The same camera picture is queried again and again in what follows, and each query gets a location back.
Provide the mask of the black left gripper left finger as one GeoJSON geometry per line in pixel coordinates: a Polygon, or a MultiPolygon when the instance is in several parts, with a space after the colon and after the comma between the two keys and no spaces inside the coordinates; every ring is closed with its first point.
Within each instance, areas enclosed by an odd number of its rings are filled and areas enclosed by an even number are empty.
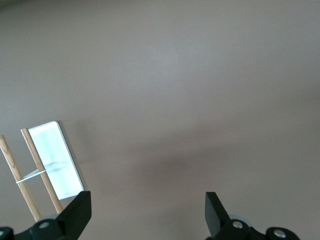
{"type": "Polygon", "coordinates": [[[80,192],[55,218],[16,234],[15,240],[77,240],[92,217],[91,192],[80,192]]]}

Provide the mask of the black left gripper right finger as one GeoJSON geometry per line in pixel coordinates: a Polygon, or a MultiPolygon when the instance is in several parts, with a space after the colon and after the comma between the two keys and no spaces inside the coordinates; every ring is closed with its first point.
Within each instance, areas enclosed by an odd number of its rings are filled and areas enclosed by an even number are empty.
{"type": "Polygon", "coordinates": [[[205,221],[208,240],[264,240],[266,236],[242,220],[229,217],[215,192],[205,194],[205,221]]]}

